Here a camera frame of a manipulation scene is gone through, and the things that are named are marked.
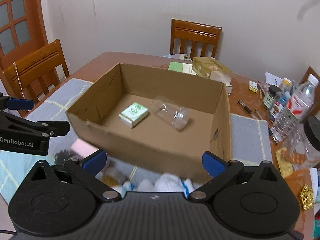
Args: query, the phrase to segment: table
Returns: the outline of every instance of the table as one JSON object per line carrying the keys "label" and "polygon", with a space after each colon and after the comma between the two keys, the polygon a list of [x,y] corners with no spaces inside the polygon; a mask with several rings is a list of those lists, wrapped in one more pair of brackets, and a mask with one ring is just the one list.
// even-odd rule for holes
{"label": "table", "polygon": [[[129,63],[135,65],[154,66],[167,69],[171,61],[186,63],[186,61],[157,57],[151,55],[124,53],[124,52],[105,52],[96,57],[75,73],[70,75],[64,82],[55,87],[48,95],[46,95],[37,105],[44,102],[52,93],[54,93],[60,86],[67,82],[71,78],[79,78],[86,81],[95,82],[100,76],[107,72],[111,67],[117,63]],[[249,80],[256,82],[254,79],[241,76],[239,74],[233,74],[231,84],[233,90],[229,96],[230,111],[233,114],[244,115],[250,117],[250,115],[244,111],[244,109],[238,104],[237,100],[242,100],[252,111],[257,109],[265,120],[267,119],[266,110],[262,106],[260,96],[258,93],[254,93],[249,90]],[[273,163],[277,166],[275,161],[276,146],[273,142],[270,142]],[[303,185],[306,183],[311,187],[311,178],[308,170],[301,170],[288,178],[286,182],[297,196]],[[313,236],[313,209],[303,211],[300,213],[299,220],[295,229],[304,234],[304,239],[312,239]]]}

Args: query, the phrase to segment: plastic water bottle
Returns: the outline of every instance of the plastic water bottle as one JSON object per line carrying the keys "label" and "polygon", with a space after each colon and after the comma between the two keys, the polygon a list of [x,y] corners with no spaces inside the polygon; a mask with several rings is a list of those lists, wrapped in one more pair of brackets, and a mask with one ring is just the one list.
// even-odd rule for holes
{"label": "plastic water bottle", "polygon": [[290,98],[290,93],[287,91],[271,106],[267,114],[271,122],[278,118]]}
{"label": "plastic water bottle", "polygon": [[303,120],[314,103],[315,89],[318,83],[317,78],[309,74],[307,82],[298,86],[292,93],[292,97],[288,101],[285,109],[271,127],[271,131],[276,140],[282,141],[293,131],[298,123]]}

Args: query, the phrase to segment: blue placemat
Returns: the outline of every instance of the blue placemat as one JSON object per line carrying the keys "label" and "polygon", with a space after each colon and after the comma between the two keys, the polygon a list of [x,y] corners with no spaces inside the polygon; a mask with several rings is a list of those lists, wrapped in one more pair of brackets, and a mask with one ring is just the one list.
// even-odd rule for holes
{"label": "blue placemat", "polygon": [[[66,121],[65,111],[90,86],[92,82],[70,79],[60,89],[54,92],[44,103],[28,115],[27,119],[37,121]],[[0,152],[0,193],[7,203],[11,200],[18,186],[38,160],[47,160],[53,164],[54,155],[61,149],[68,149],[76,141],[73,130],[66,136],[50,139],[47,156]]]}
{"label": "blue placemat", "polygon": [[[65,121],[65,111],[90,86],[92,82],[71,79],[54,92],[27,119],[37,121]],[[231,115],[233,158],[245,165],[259,165],[262,160],[270,160],[271,149],[268,138],[268,124],[239,115]],[[50,139],[48,156],[35,156],[7,151],[0,152],[0,193],[7,203],[11,200],[20,183],[38,160],[53,164],[54,155],[62,149],[69,149],[76,141],[73,128],[66,136]],[[129,163],[111,158],[112,165],[120,170],[136,186],[142,179],[155,182],[160,174],[145,170]]]}

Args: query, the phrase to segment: black jar lid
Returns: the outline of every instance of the black jar lid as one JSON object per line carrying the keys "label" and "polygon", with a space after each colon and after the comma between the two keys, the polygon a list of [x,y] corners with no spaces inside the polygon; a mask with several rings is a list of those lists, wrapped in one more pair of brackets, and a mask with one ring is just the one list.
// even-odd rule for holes
{"label": "black jar lid", "polygon": [[281,91],[281,89],[280,88],[278,88],[277,86],[275,86],[275,85],[271,85],[270,87],[269,87],[269,93],[274,97],[278,92],[280,92]]}
{"label": "black jar lid", "polygon": [[314,116],[309,116],[303,127],[311,145],[320,151],[320,121]]}

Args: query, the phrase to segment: open cardboard box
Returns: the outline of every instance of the open cardboard box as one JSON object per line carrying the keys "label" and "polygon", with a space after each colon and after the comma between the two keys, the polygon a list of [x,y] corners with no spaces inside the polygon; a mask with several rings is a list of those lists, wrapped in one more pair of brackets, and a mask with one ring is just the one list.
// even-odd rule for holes
{"label": "open cardboard box", "polygon": [[[149,114],[132,129],[118,114],[133,102],[150,108],[157,96],[190,109],[177,131]],[[67,110],[77,135],[124,162],[205,183],[202,154],[231,159],[228,94],[223,83],[165,69],[117,64]]]}

